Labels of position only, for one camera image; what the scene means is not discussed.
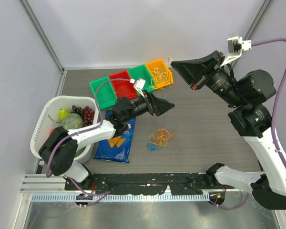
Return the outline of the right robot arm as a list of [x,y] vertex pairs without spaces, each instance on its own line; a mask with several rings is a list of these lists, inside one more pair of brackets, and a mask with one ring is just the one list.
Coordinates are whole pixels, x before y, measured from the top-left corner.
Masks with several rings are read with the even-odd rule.
[[210,188],[232,186],[252,195],[266,209],[286,210],[286,156],[276,149],[272,116],[264,106],[276,94],[272,76],[255,70],[237,80],[219,51],[200,59],[172,61],[171,66],[193,90],[206,86],[228,104],[232,126],[250,145],[263,169],[253,174],[216,163],[206,171],[206,184]]

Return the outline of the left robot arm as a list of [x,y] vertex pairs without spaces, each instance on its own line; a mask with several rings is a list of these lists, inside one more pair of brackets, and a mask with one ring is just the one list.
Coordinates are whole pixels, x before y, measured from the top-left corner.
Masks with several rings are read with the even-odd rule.
[[152,93],[144,91],[135,101],[127,97],[117,99],[112,113],[99,123],[76,130],[55,128],[39,150],[39,156],[46,163],[46,177],[64,175],[75,181],[81,190],[88,190],[92,175],[84,165],[75,161],[79,149],[102,140],[120,136],[128,127],[127,122],[144,113],[161,116],[175,105]]

